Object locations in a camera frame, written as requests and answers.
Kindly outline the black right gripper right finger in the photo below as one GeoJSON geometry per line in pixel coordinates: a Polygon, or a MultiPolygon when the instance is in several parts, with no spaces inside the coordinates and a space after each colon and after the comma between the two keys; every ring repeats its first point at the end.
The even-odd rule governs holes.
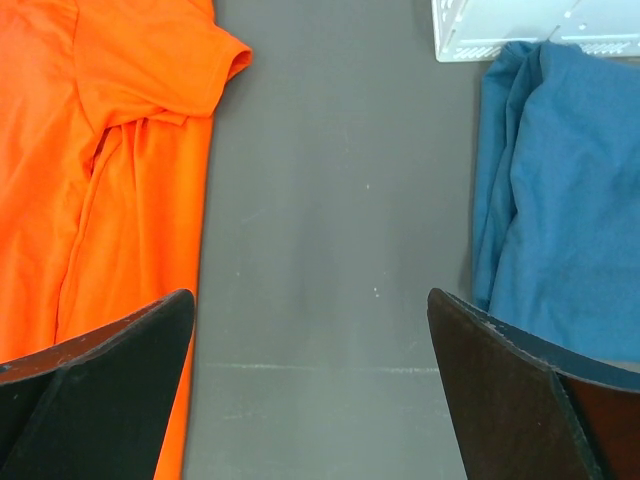
{"type": "Polygon", "coordinates": [[[638,478],[637,367],[566,350],[440,289],[427,319],[468,478],[638,478]]]}

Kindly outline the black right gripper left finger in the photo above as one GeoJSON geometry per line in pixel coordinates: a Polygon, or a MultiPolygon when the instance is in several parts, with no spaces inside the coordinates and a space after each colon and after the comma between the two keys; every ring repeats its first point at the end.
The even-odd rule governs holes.
{"type": "Polygon", "coordinates": [[[177,290],[2,364],[2,478],[153,478],[194,319],[177,290]]]}

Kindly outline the orange t-shirt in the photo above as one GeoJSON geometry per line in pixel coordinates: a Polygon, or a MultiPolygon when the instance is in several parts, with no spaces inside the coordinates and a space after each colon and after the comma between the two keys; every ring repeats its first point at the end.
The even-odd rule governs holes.
{"type": "MultiPolygon", "coordinates": [[[[251,59],[209,1],[2,3],[2,364],[195,301],[213,116],[251,59]]],[[[151,479],[183,473],[194,333],[151,479]]]]}

